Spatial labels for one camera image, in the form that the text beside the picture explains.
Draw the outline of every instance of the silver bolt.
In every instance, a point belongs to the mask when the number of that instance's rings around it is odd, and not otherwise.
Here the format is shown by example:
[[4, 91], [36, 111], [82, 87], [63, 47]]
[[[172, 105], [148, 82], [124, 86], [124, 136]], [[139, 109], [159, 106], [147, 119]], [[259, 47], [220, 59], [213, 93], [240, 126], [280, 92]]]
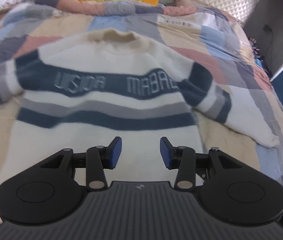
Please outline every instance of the silver bolt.
[[193, 186], [193, 184], [188, 180], [182, 180], [177, 183], [177, 187], [182, 189], [189, 189]]
[[103, 183], [103, 182], [100, 181], [100, 180], [94, 180], [94, 181], [91, 181], [91, 182], [88, 184], [88, 186], [89, 186], [90, 188], [93, 188], [93, 189], [100, 189], [100, 188], [102, 188], [102, 187], [105, 186], [105, 183]]
[[211, 147], [210, 149], [211, 149], [212, 151], [214, 151], [214, 152], [217, 152], [217, 151], [219, 150], [218, 147]]

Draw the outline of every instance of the plaid fabric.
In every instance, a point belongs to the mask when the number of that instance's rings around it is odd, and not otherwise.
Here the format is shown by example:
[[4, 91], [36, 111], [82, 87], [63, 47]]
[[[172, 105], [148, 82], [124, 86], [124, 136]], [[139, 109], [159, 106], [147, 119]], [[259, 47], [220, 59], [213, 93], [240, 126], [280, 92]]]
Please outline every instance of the plaid fabric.
[[[150, 7], [130, 1], [25, 0], [0, 22], [0, 64], [44, 44], [106, 28], [134, 31], [169, 46], [208, 69], [230, 95], [251, 98], [247, 106], [260, 111], [279, 144], [266, 148], [255, 142], [258, 138], [252, 140], [253, 135], [242, 135], [194, 110], [203, 151], [218, 146], [283, 185], [283, 109], [267, 75], [254, 64], [246, 35], [226, 12], [203, 6]], [[19, 108], [12, 100], [0, 107], [0, 167]], [[238, 115], [238, 122], [245, 118]]]

